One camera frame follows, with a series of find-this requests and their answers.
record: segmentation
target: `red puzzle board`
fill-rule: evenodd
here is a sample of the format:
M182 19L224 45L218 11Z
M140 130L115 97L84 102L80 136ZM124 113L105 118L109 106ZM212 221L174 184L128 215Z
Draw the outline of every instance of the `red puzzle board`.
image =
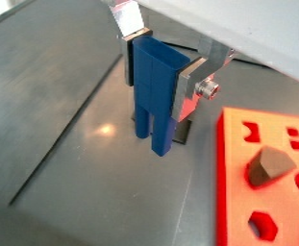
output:
M247 164L263 145L287 152L296 168L260 188L250 187ZM216 123L216 245L299 246L299 117L224 108ZM250 228L267 213L278 227L272 241Z

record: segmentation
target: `metal surface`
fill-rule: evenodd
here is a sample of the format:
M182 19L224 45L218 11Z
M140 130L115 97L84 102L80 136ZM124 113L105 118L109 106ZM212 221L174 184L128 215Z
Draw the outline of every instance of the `metal surface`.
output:
M199 42L199 50L207 58L194 60L180 72L176 81L172 117L179 122L195 110L200 96L208 100L214 99L219 86L211 78L234 58L234 49L210 38L204 40Z
M218 90L219 85L210 78L195 85L195 93L208 100L215 98Z
M101 0L105 4L108 4L111 7L115 7L116 5L127 2L129 0Z
M139 0L200 34L299 81L299 3Z
M186 144L190 129L191 129L191 123L192 121L190 120L190 116L182 122L178 123L175 129L175 137L174 137L175 142L180 144Z
M206 59L198 58L188 67L179 74L178 82L176 82L176 91L175 91L175 99L174 99L174 107L172 107L172 118L178 120L178 122L183 121L183 119L194 112L196 103L199 100L199 95L195 93L195 88L192 92L191 98L186 96L186 92L188 89L188 81L190 76L195 69L206 62Z
M175 144L159 158L150 140L133 136L132 89L121 77L120 64L16 209L92 245L214 246L220 109L299 114L299 84L271 69L232 61L215 75L223 85L218 98L199 101L187 144Z
M35 1L0 23L0 205L41 162L119 54L99 1Z
M144 28L139 4L135 1L129 0L111 7L111 12L123 37Z
M89 246L15 209L0 209L0 246Z
M124 58L124 82L128 86L133 86L133 51L132 51L132 40L139 36L151 36L152 30L147 27L120 38L120 49Z

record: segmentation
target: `metal gripper bracket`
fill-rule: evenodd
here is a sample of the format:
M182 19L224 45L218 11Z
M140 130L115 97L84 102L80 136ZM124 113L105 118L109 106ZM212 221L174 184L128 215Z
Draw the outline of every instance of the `metal gripper bracket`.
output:
M133 45L136 37L151 36L152 30L144 27L139 4L133 0L101 0L109 5L117 25L120 49L124 57L124 79L133 86ZM198 53L203 56L195 59L179 72L175 83L175 94L170 116L176 120L174 141L186 143L191 125L191 114L195 111L198 100L204 97L212 100L219 85L214 81L215 72L228 64L235 51L226 45L200 36Z

